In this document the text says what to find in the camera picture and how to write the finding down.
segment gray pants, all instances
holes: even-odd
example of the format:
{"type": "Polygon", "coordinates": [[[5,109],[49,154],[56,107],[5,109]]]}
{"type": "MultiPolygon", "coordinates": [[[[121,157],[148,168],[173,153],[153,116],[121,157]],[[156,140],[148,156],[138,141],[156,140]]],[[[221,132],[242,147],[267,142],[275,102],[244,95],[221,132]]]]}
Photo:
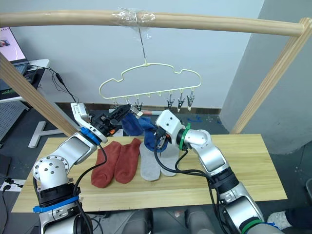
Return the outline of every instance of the gray pants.
{"type": "MultiPolygon", "coordinates": [[[[190,234],[215,234],[215,230],[199,206],[191,206],[185,212],[185,225],[190,234]]],[[[122,234],[153,233],[153,213],[150,209],[136,211],[126,223],[122,234]]]]}

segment white wall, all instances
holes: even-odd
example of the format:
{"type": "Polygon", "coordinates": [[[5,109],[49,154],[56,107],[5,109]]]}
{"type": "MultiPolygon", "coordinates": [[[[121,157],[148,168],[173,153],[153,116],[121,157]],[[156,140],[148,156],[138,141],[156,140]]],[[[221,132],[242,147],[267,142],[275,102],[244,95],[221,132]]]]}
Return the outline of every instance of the white wall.
{"type": "MultiPolygon", "coordinates": [[[[126,0],[0,0],[2,12],[108,9],[132,7],[155,12],[257,18],[263,0],[140,1],[126,0]]],[[[51,67],[83,102],[112,103],[98,94],[99,85],[120,72],[144,62],[140,42],[133,29],[116,26],[37,26],[12,28],[28,59],[50,59],[51,67]]],[[[194,107],[221,108],[243,56],[250,34],[182,29],[148,29],[145,40],[148,62],[169,63],[176,69],[198,71],[203,84],[195,90],[194,107]]],[[[120,86],[111,85],[107,95],[122,95],[193,85],[197,80],[177,77],[165,69],[143,69],[120,86]]],[[[46,94],[56,102],[70,102],[69,95],[55,90],[50,80],[42,82],[46,94]]],[[[168,94],[143,97],[145,105],[167,105],[168,94]]],[[[174,93],[175,103],[179,91],[174,93]]]]}
{"type": "MultiPolygon", "coordinates": [[[[265,0],[259,18],[299,22],[312,14],[312,1],[265,0]]],[[[250,38],[220,118],[231,130],[289,37],[250,38]]],[[[261,104],[242,133],[260,133],[270,153],[290,153],[312,140],[312,38],[261,104]]]]}

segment blue tape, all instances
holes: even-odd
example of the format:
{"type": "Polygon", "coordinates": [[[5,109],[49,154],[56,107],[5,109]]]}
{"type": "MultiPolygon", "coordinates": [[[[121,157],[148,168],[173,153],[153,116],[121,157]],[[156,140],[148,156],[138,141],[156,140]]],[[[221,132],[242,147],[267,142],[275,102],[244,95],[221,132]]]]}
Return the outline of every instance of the blue tape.
{"type": "Polygon", "coordinates": [[[93,133],[89,129],[81,127],[81,133],[89,137],[96,145],[100,145],[100,141],[98,140],[98,138],[93,135],[93,133]]]}
{"type": "Polygon", "coordinates": [[[59,202],[57,204],[54,204],[52,206],[47,206],[47,207],[35,206],[33,208],[33,211],[34,212],[46,212],[46,211],[50,211],[50,210],[56,209],[58,207],[67,205],[67,204],[72,203],[72,202],[77,201],[77,200],[79,200],[79,196],[74,196],[74,197],[72,197],[70,199],[67,199],[65,201],[61,201],[61,202],[59,202]]]}

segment white hanger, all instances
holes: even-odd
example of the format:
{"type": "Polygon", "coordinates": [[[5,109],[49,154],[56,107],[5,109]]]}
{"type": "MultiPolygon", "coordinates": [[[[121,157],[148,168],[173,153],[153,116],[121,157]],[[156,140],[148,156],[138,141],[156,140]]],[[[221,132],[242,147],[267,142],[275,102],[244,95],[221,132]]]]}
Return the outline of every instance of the white hanger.
{"type": "Polygon", "coordinates": [[[148,63],[147,60],[146,60],[146,56],[145,56],[145,50],[144,50],[144,45],[143,45],[143,40],[142,40],[142,35],[141,35],[141,30],[140,30],[140,26],[138,25],[138,31],[139,31],[139,35],[140,35],[140,39],[141,39],[141,45],[142,45],[142,51],[143,51],[143,55],[144,55],[144,64],[142,65],[139,65],[139,66],[135,66],[135,67],[131,67],[131,68],[128,68],[127,70],[124,70],[121,74],[120,74],[120,79],[115,79],[115,78],[111,78],[105,82],[103,82],[100,86],[99,86],[99,94],[105,98],[105,99],[112,99],[114,101],[116,101],[116,98],[125,98],[126,100],[128,100],[129,97],[138,97],[138,96],[141,96],[141,95],[147,95],[149,98],[151,97],[151,94],[158,94],[159,96],[161,96],[162,93],[164,92],[169,92],[172,94],[172,91],[175,91],[175,90],[182,90],[181,92],[183,92],[184,89],[191,89],[192,91],[194,90],[194,88],[196,87],[199,87],[202,83],[202,77],[201,75],[196,72],[196,71],[193,71],[193,70],[190,70],[190,69],[182,69],[181,71],[175,71],[175,68],[172,66],[172,65],[169,65],[169,64],[165,64],[165,63],[148,63]],[[188,87],[179,87],[179,88],[176,88],[176,89],[166,89],[166,90],[159,90],[159,91],[154,91],[154,92],[146,92],[146,93],[139,93],[139,94],[131,94],[131,95],[121,95],[121,96],[115,96],[115,97],[106,97],[104,96],[104,94],[102,93],[102,88],[105,84],[107,84],[108,82],[110,81],[115,81],[115,82],[122,82],[124,81],[124,74],[127,73],[127,72],[130,72],[134,69],[138,69],[138,68],[141,68],[141,67],[149,67],[149,66],[166,66],[166,67],[170,67],[172,68],[173,70],[173,73],[175,74],[181,74],[182,72],[191,72],[193,74],[195,74],[198,78],[199,78],[199,84],[197,85],[193,85],[193,86],[188,86],[188,87]]]}

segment gray floor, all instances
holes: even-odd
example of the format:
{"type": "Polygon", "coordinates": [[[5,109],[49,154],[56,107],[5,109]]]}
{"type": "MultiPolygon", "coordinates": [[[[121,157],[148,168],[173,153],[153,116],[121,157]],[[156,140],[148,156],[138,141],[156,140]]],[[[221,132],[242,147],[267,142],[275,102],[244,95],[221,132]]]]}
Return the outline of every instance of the gray floor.
{"type": "MultiPolygon", "coordinates": [[[[228,134],[216,115],[177,115],[184,124],[190,122],[194,129],[206,129],[211,134],[228,134]]],[[[36,128],[38,121],[45,120],[34,109],[22,115],[17,121],[15,126],[9,132],[7,138],[4,140],[4,145],[0,149],[0,154],[10,156],[12,158],[12,165],[9,171],[9,177],[15,179],[26,179],[33,163],[38,157],[39,152],[44,146],[47,137],[44,136],[39,141],[38,147],[28,149],[28,143],[31,139],[32,133],[36,128]]],[[[54,126],[47,123],[46,130],[54,129],[54,126]]],[[[54,135],[53,137],[63,137],[63,134],[54,135]]],[[[287,200],[279,201],[266,201],[258,202],[264,216],[267,216],[276,211],[282,211],[286,208],[302,207],[310,205],[309,198],[305,191],[304,185],[308,178],[312,177],[312,143],[308,143],[298,151],[287,155],[271,155],[276,170],[280,176],[286,194],[287,200]]],[[[9,210],[12,209],[14,202],[16,201],[18,193],[6,192],[4,194],[6,203],[9,206],[9,210]]],[[[0,232],[2,231],[5,213],[3,208],[3,202],[0,202],[0,232]]],[[[220,234],[217,219],[214,216],[212,206],[202,206],[207,215],[211,218],[213,225],[215,226],[216,233],[220,234]]],[[[154,214],[154,233],[155,234],[187,234],[188,230],[184,225],[184,211],[187,207],[168,207],[153,209],[154,214]]],[[[116,211],[113,212],[109,219],[103,219],[101,216],[97,216],[103,227],[105,234],[120,234],[122,229],[132,214],[133,211],[116,211]]],[[[34,213],[10,213],[5,234],[29,234],[34,226],[39,224],[39,218],[34,213]]],[[[312,234],[312,231],[308,230],[296,230],[294,228],[288,228],[284,231],[287,234],[312,234]]],[[[95,234],[101,233],[100,228],[94,231],[95,234]]]]}

